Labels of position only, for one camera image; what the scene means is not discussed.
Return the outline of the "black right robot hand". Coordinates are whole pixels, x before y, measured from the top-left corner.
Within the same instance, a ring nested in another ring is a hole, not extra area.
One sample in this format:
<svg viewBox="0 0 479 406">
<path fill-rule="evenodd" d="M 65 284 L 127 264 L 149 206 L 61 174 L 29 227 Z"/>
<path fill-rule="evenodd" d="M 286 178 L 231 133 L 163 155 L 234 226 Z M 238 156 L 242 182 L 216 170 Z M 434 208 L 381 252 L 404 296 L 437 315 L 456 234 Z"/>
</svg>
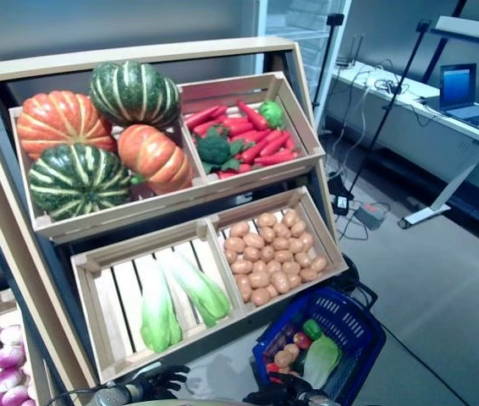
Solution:
<svg viewBox="0 0 479 406">
<path fill-rule="evenodd" d="M 302 378 L 290 374 L 271 372 L 272 380 L 257 392 L 251 392 L 242 399 L 253 405 L 306 405 L 302 399 L 312 386 Z"/>
</svg>

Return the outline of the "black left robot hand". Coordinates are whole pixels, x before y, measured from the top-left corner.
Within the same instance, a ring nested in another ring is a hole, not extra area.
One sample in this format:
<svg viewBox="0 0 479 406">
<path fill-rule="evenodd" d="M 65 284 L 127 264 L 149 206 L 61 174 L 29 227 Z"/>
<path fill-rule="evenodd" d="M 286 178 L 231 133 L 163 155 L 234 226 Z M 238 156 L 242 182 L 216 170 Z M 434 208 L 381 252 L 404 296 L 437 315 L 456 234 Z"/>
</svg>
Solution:
<svg viewBox="0 0 479 406">
<path fill-rule="evenodd" d="M 176 399 L 175 392 L 186 383 L 190 367 L 186 365 L 160 366 L 140 373 L 131 384 L 134 402 Z"/>
</svg>

